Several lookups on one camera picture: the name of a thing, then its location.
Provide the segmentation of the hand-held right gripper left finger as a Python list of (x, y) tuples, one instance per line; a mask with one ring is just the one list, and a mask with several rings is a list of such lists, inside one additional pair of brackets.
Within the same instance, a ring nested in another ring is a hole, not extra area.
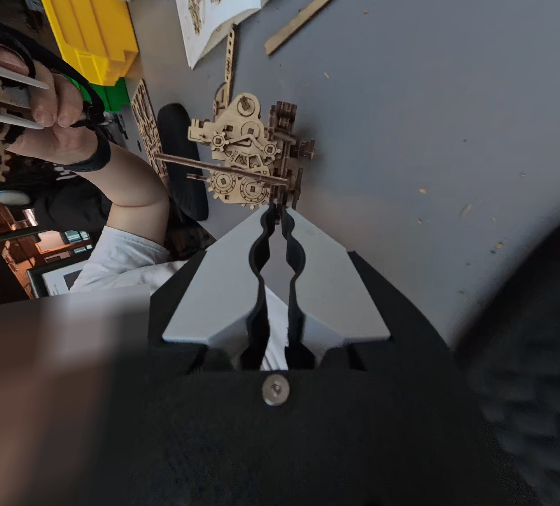
[(270, 335), (264, 281), (272, 206), (254, 211), (187, 265), (195, 271), (162, 339), (205, 345), (260, 370)]

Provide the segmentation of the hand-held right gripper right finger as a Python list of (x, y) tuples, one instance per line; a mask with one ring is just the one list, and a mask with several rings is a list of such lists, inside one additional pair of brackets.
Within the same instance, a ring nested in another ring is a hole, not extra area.
[(333, 348), (391, 337), (349, 252), (291, 208), (281, 208), (293, 270), (284, 349), (290, 370), (311, 370)]

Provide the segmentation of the wooden gear puzzle model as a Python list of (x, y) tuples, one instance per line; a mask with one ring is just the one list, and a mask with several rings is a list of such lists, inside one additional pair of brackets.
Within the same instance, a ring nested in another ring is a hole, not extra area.
[(261, 105), (253, 94), (243, 93), (214, 121), (195, 119), (188, 139), (208, 146), (218, 164), (155, 153), (157, 161), (177, 164), (211, 174), (188, 174), (208, 183), (208, 191), (225, 204), (254, 210), (264, 204), (297, 208), (302, 189), (302, 161), (316, 153), (314, 139), (294, 133), (297, 106), (278, 101), (270, 107), (268, 123), (261, 119)]

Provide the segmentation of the person's left forearm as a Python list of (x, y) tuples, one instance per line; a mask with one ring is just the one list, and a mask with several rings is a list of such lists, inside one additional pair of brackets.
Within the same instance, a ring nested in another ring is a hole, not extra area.
[(110, 160), (102, 169), (79, 175), (111, 202), (108, 227), (164, 244), (170, 199), (164, 183), (146, 161), (111, 145)]

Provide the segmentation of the grey desk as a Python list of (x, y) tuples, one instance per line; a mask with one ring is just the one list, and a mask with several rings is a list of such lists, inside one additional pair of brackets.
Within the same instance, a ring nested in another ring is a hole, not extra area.
[(234, 93), (297, 104), (316, 139), (298, 211), (453, 349), (559, 227), (559, 0), (270, 0), (239, 27)]

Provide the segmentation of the person's left hand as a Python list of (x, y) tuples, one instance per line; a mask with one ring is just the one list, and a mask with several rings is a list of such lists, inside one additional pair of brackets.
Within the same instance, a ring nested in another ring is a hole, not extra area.
[(29, 87), (32, 120), (41, 130), (25, 129), (7, 146), (13, 154), (62, 165), (88, 160), (97, 151), (97, 136), (86, 127), (74, 128), (83, 110), (80, 91), (66, 78), (34, 61), (36, 79), (48, 88)]

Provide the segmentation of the green plastic bin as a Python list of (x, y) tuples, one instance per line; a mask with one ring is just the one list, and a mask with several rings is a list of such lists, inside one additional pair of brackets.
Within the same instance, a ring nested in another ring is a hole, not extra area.
[(114, 86), (103, 86), (92, 83), (88, 85), (101, 99), (104, 113), (119, 113), (122, 110), (122, 106), (130, 105), (124, 77), (120, 77)]

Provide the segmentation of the black wristband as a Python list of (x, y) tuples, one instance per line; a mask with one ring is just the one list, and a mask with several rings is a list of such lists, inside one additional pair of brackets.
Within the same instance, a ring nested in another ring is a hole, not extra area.
[(111, 143), (102, 132), (95, 130), (95, 135), (97, 148), (91, 157), (73, 164), (61, 164), (61, 166), (77, 174), (92, 173), (103, 169), (111, 159)]

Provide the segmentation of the black product box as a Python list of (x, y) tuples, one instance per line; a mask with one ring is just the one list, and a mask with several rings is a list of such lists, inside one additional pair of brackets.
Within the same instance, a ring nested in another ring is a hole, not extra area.
[(191, 125), (184, 107), (179, 103), (163, 106), (154, 112), (144, 79), (140, 79), (130, 101), (141, 137), (141, 146), (151, 167), (166, 184), (177, 207), (198, 222), (208, 218), (206, 184), (190, 175), (202, 170), (173, 162), (160, 161), (155, 154), (168, 154), (199, 161), (198, 146), (188, 139)]

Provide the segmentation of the person's white shirt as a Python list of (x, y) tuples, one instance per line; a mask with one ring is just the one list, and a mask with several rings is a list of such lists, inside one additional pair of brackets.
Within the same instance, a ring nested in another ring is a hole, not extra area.
[[(153, 294), (185, 263), (170, 261), (170, 252), (153, 241), (105, 226), (70, 292), (148, 285)], [(261, 369), (287, 370), (288, 306), (268, 287), (265, 296), (270, 336)]]

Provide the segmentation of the yellow plastic bin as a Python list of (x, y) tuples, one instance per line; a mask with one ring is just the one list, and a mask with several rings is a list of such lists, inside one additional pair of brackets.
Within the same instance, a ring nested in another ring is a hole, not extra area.
[(88, 82), (114, 86), (138, 54), (127, 4), (120, 0), (41, 0), (62, 59)]

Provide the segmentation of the black printed cloth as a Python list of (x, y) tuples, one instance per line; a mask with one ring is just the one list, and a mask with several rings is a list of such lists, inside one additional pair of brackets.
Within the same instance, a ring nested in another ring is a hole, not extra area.
[(85, 231), (98, 239), (111, 202), (81, 176), (31, 157), (14, 155), (1, 181), (1, 204), (15, 215), (30, 210), (39, 226), (53, 231)]

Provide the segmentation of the dark cloth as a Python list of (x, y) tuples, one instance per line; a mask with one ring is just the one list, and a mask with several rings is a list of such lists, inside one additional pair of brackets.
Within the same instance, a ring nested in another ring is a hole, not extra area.
[(509, 505), (559, 505), (559, 227), (456, 345)]

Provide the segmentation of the flat wooden strip with holes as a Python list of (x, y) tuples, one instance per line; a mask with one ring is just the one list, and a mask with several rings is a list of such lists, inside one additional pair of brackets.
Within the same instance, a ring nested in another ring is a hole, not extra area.
[(213, 116), (217, 120), (229, 107), (232, 99), (232, 88), (235, 74), (235, 50), (236, 50), (237, 25), (233, 25), (227, 36), (225, 79), (214, 94)]

